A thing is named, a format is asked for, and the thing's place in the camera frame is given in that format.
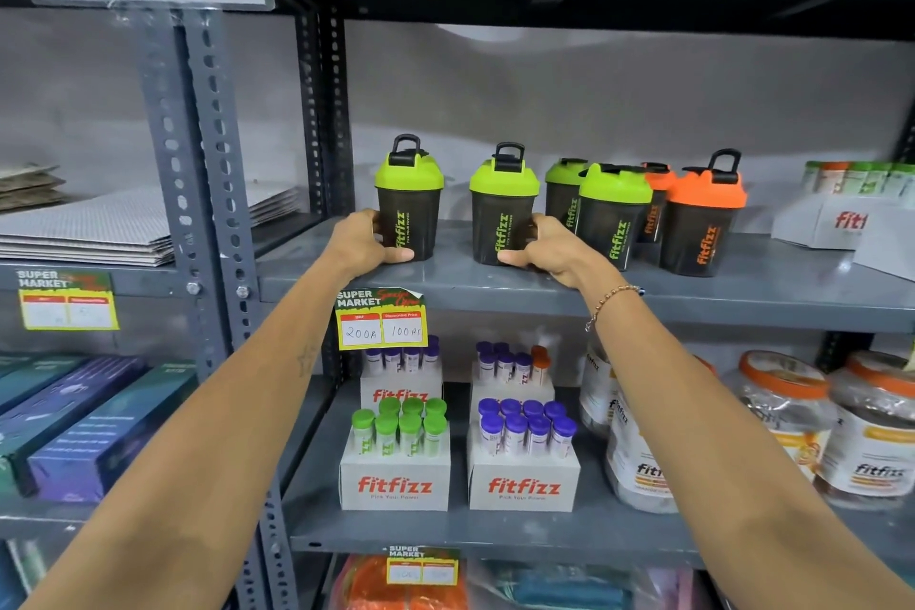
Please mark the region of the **group of purple orange tubes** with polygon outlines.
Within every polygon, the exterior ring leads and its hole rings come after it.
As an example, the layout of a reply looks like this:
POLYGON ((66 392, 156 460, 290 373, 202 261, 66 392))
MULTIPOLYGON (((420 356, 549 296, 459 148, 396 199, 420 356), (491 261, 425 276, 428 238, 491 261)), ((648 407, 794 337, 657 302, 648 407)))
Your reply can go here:
POLYGON ((546 346, 518 346, 478 341, 473 380, 483 384, 545 386, 552 381, 552 357, 546 346))

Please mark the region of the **person's left forearm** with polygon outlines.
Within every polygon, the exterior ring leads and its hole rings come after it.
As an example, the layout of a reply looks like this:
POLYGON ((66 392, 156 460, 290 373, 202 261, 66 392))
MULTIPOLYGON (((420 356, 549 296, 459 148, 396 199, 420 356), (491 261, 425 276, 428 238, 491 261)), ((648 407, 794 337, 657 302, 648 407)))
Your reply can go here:
POLYGON ((221 610, 352 266, 318 258, 156 432, 20 610, 221 610))

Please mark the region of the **dark purple long carton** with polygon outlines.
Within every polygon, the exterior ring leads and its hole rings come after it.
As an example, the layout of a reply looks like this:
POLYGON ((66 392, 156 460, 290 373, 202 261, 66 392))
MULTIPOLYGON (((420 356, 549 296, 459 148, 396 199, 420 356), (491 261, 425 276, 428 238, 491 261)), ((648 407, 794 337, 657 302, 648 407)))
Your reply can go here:
POLYGON ((149 368, 137 356, 87 358, 74 370, 0 412, 0 496, 38 492, 29 457, 149 368))

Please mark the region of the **black shaker bottle orange lid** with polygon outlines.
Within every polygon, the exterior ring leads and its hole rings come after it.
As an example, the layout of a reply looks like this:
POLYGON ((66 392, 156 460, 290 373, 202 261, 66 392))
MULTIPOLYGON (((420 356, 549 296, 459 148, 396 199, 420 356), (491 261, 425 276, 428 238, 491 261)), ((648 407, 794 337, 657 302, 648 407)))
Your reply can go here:
POLYGON ((738 170, 742 153, 714 152, 706 166, 688 166, 669 188, 662 217, 659 267, 712 278, 724 257, 732 223, 748 200, 738 170))
POLYGON ((652 194, 651 201, 640 223, 637 245, 655 245, 661 241, 661 226, 670 188, 677 182, 678 173, 664 163, 642 163, 646 182, 652 194))

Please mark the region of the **group of green capped tubes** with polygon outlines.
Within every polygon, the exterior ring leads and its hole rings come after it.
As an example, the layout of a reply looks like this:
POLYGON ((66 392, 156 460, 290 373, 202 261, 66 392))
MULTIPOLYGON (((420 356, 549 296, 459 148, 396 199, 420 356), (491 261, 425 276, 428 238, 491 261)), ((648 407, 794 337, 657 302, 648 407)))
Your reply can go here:
POLYGON ((441 397, 386 396, 350 417, 348 448, 357 457, 445 458, 449 439, 448 404, 441 397))

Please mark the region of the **person's right forearm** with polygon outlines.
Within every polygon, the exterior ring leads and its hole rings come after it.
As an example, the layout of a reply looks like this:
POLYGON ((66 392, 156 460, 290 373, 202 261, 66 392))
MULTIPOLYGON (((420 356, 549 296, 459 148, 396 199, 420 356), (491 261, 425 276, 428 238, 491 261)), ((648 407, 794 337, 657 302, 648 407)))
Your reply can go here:
POLYGON ((582 296, 704 564, 738 610, 915 610, 915 590, 612 272, 582 296))

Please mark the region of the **black shaker bottle green lid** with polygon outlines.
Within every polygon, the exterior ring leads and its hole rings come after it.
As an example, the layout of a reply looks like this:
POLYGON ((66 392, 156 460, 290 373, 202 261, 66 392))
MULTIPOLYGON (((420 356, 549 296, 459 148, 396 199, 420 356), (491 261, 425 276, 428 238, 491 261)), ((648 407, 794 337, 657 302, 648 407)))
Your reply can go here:
POLYGON ((579 189, 589 165, 589 161, 582 158, 562 158, 545 175, 544 213, 554 217, 573 233, 578 218, 579 189))
POLYGON ((653 190, 646 168, 593 163, 581 171, 575 234, 619 271, 627 269, 631 245, 653 190))
POLYGON ((375 174, 383 246, 405 247, 414 261, 432 257, 445 179, 414 134, 401 134, 375 174))
POLYGON ((500 251, 526 245, 541 184, 524 154, 518 142, 499 142, 470 179, 472 249, 478 264, 497 266, 500 251))

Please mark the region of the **white display carton red print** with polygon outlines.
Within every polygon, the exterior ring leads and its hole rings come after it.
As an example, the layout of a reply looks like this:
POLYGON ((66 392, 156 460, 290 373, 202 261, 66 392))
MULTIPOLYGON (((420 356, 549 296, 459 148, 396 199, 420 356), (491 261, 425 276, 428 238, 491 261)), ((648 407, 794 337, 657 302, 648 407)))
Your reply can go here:
POLYGON ((578 455, 492 455, 479 428, 467 437, 471 510, 571 513, 581 471, 578 455))
POLYGON ((494 398, 503 400, 505 398, 517 399, 523 402, 527 399, 536 399, 542 403, 555 399, 555 387, 552 381, 547 380, 545 384, 505 384, 498 382, 482 381, 478 377, 478 363, 473 362, 471 365, 471 400, 470 413, 478 413, 478 404, 484 398, 494 398))
POLYGON ((360 377, 360 408, 368 408, 377 413, 379 403, 385 397, 397 397, 401 401, 407 397, 418 397, 422 401, 441 398, 442 384, 441 365, 421 368, 415 373, 399 371, 393 374, 383 370, 381 374, 370 375, 363 372, 360 377))
POLYGON ((340 507, 349 511, 446 511, 451 480, 451 433, 446 430, 439 453, 383 456, 377 450, 359 454, 350 430, 337 479, 340 507))

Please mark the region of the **person's left hand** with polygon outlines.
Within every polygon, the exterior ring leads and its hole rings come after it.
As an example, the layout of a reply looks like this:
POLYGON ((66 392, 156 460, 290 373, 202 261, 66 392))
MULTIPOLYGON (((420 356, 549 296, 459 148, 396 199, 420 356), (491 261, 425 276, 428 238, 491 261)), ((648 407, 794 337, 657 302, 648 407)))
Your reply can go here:
POLYGON ((334 265, 343 280, 352 281, 383 265, 380 264, 383 243, 376 238, 380 222, 380 213, 366 208, 335 224, 323 257, 334 265))

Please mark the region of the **teal long carton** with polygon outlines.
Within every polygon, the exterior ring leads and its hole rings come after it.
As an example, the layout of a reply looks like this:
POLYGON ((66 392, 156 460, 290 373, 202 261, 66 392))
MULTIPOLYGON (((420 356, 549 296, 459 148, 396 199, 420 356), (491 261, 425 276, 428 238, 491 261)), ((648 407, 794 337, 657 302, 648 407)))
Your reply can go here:
POLYGON ((83 355, 0 356, 0 416, 89 359, 83 355))

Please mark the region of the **orange plastic wrapped pack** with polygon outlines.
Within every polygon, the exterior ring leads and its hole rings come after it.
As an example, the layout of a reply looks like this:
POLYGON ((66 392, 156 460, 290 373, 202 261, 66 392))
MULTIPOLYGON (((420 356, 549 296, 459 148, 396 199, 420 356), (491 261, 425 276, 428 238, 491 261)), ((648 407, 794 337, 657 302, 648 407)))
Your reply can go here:
POLYGON ((351 554, 334 581, 325 610, 471 610, 464 571, 456 586, 389 585, 386 555, 351 554))

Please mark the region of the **stack of grey padded sheets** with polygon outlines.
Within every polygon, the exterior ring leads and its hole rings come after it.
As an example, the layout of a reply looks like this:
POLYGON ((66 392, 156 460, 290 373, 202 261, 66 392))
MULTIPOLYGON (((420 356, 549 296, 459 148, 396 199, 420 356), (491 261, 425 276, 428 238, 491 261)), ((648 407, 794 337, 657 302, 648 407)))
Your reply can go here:
POLYGON ((0 211, 0 261, 156 269, 175 252, 155 186, 0 211))

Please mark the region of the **blue purple long carton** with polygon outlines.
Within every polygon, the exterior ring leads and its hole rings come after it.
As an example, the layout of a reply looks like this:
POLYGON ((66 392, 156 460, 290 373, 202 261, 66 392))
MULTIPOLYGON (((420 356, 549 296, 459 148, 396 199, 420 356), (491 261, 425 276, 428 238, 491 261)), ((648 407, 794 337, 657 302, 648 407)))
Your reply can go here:
POLYGON ((199 385, 191 362, 155 366, 29 456, 40 499, 99 503, 199 385))

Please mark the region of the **white display box of sachets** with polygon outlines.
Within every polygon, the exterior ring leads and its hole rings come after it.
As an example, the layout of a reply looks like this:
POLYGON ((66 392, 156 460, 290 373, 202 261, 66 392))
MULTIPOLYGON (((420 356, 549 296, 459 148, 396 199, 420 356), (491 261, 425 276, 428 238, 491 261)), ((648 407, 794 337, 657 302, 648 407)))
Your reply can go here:
POLYGON ((772 237, 851 252, 853 264, 915 282, 915 164, 807 163, 772 237))

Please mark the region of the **green yellow shelf price label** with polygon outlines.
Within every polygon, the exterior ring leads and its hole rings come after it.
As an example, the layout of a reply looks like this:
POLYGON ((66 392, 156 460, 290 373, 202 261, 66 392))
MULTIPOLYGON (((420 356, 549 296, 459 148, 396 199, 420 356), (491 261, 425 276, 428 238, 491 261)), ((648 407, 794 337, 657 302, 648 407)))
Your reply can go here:
POLYGON ((334 306, 340 350, 425 347, 425 296, 401 287, 346 289, 334 306))
POLYGON ((458 585, 461 559, 458 549, 390 545, 386 553, 385 581, 389 585, 458 585))
POLYGON ((118 331, 112 278, 89 269, 16 269, 23 326, 29 331, 118 331))

